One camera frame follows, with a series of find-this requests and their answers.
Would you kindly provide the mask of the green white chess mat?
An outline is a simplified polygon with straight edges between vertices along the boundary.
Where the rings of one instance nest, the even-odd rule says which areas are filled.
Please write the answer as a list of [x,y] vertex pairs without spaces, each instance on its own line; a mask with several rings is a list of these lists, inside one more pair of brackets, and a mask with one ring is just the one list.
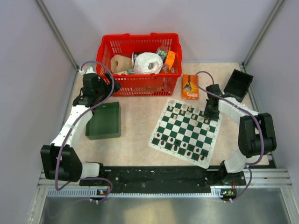
[[183,101],[169,98],[162,110],[158,122],[151,134],[148,145],[156,150],[170,154],[179,159],[185,160],[203,169],[210,167],[218,132],[220,130],[222,116],[218,120],[206,119],[204,111]]

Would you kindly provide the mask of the white wrapped paper roll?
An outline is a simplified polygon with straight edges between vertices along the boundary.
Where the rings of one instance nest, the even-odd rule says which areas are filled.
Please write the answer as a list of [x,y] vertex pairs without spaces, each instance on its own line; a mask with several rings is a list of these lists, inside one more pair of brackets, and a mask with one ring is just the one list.
[[157,53],[145,52],[136,57],[134,63],[135,74],[158,74],[163,61]]

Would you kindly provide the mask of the metal frame rail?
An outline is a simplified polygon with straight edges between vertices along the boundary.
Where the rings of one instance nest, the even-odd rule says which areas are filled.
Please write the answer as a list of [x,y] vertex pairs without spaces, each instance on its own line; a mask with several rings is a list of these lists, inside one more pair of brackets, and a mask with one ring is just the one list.
[[43,0],[34,0],[36,3],[37,7],[39,8],[41,14],[45,18],[50,30],[52,31],[55,39],[57,40],[61,50],[63,51],[64,55],[66,56],[67,60],[71,64],[71,66],[75,69],[78,70],[78,64],[76,63],[72,53],[70,52],[63,36],[61,35],[58,27],[56,26],[54,20],[52,19],[51,14],[49,13],[45,3]]

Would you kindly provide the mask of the brown toilet paper roll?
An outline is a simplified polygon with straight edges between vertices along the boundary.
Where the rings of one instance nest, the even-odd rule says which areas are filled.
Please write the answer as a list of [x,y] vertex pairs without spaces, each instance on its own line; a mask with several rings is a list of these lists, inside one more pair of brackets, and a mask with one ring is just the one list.
[[122,55],[115,55],[110,60],[111,71],[113,73],[122,72],[133,68],[132,59]]

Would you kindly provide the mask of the orange razor box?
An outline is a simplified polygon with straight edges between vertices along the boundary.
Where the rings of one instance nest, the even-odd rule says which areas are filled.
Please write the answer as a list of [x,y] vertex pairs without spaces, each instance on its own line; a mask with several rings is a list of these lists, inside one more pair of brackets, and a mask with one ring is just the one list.
[[190,74],[182,75],[181,97],[183,99],[191,99],[191,100],[199,99],[199,88],[195,82],[195,75],[190,75]]

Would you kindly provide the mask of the black plastic bin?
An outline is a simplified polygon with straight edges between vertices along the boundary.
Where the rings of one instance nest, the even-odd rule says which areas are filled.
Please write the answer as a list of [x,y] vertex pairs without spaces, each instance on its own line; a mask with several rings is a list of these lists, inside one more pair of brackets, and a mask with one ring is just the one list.
[[253,76],[239,70],[234,70],[224,88],[226,95],[242,102],[249,91]]

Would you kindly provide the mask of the orange small carton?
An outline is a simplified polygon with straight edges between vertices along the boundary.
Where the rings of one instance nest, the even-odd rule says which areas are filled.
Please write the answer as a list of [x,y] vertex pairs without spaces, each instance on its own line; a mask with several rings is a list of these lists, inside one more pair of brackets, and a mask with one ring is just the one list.
[[166,60],[165,60],[165,64],[167,65],[168,69],[170,70],[174,64],[175,61],[175,57],[176,57],[176,53],[169,50]]

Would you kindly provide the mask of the red plastic shopping basket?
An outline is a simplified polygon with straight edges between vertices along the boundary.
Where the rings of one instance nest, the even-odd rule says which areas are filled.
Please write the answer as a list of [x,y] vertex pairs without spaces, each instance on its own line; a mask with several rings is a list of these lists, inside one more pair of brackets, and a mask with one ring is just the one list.
[[115,96],[171,96],[182,74],[182,48],[176,33],[105,35],[96,71],[107,83],[110,69],[121,84]]

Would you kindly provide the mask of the green plastic tray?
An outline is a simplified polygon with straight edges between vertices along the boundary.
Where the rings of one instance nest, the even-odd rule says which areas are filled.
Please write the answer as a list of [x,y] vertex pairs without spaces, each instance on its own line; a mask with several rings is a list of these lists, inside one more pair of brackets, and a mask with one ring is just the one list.
[[97,107],[86,125],[85,135],[89,140],[119,138],[121,136],[120,103],[105,103]]

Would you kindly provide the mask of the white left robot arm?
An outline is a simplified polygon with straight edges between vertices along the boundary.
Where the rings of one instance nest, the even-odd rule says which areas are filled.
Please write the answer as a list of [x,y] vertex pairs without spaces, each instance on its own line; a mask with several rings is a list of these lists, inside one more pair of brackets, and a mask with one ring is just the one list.
[[120,90],[121,85],[107,70],[104,80],[92,67],[82,71],[83,86],[74,99],[70,115],[57,137],[40,151],[46,179],[77,182],[90,178],[96,184],[105,182],[103,165],[98,162],[82,162],[76,148],[87,123],[92,119],[94,110]]

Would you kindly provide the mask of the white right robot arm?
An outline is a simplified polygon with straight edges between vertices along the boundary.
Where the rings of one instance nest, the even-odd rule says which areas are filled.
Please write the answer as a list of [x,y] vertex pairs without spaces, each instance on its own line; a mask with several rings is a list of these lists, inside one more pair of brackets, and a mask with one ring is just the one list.
[[218,173],[219,181],[228,185],[235,179],[235,173],[258,164],[265,154],[277,148],[273,119],[269,113],[258,113],[223,94],[218,84],[206,87],[204,92],[208,97],[204,110],[206,119],[218,120],[222,113],[239,125],[238,149],[221,163]]

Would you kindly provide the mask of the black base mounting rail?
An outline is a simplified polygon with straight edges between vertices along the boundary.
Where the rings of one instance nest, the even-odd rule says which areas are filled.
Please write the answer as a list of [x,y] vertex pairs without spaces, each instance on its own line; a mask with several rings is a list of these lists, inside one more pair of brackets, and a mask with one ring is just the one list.
[[100,173],[113,184],[113,193],[209,193],[211,186],[245,186],[244,173],[224,174],[219,167],[106,166]]

